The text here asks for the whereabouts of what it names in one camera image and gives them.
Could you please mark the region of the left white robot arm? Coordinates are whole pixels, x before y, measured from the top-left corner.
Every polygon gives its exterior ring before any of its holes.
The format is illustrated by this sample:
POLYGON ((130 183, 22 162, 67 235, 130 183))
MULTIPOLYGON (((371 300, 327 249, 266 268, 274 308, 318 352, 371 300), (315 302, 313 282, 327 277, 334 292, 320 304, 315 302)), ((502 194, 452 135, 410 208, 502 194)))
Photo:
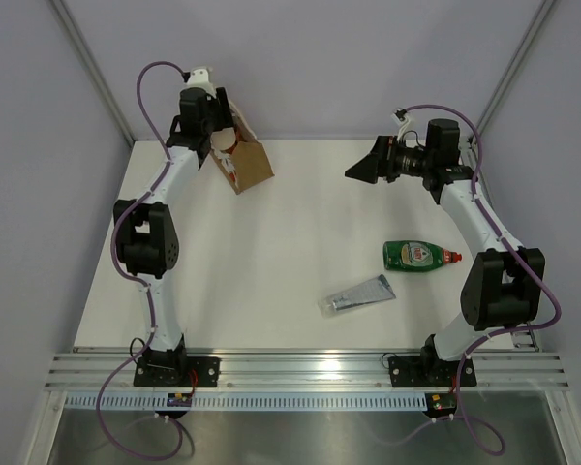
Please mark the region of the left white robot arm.
POLYGON ((142 193, 113 207, 110 253, 119 274, 136 284, 147 324, 144 346, 134 355, 138 388, 195 388, 217 384, 216 359, 189 356, 179 325, 171 271, 180 244, 170 206, 203 165, 215 137, 234 143, 227 91, 187 87, 179 113, 161 141, 165 157, 142 193))

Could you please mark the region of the beige pump bottle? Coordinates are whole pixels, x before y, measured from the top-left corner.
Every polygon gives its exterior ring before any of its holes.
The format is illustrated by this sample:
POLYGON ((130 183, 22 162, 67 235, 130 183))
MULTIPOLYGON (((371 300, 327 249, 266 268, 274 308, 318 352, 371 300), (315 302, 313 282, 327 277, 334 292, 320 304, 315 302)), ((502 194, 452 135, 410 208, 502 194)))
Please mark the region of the beige pump bottle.
POLYGON ((236 132, 233 127, 224 128, 213 132, 210 139, 211 145, 215 150, 227 151, 236 143, 236 132))

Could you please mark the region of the green dish soap bottle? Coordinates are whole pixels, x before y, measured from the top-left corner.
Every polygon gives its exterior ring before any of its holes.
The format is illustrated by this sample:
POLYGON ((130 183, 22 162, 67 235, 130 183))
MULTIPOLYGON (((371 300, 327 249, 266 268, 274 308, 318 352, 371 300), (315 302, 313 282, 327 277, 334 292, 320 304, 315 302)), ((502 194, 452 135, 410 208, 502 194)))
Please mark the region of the green dish soap bottle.
POLYGON ((382 246, 382 258, 388 271, 421 273, 463 260, 458 252, 420 240, 387 241, 382 246))

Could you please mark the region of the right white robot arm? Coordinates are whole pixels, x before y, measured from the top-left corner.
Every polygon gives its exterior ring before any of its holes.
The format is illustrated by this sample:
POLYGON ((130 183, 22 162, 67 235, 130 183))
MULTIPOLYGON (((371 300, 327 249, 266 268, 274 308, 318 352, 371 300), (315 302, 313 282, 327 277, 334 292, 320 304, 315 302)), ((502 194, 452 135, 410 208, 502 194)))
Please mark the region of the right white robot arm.
POLYGON ((402 175, 419 177, 436 205, 462 234, 473 260, 460 293, 460 312, 430 335, 416 356, 388 360, 394 387, 473 387, 471 353, 495 337, 524 327, 537 315, 545 259, 527 249, 494 219, 473 170, 460 161, 456 121, 437 118, 427 125, 426 141, 409 146, 405 135, 379 136, 370 152, 345 172, 375 184, 402 175))

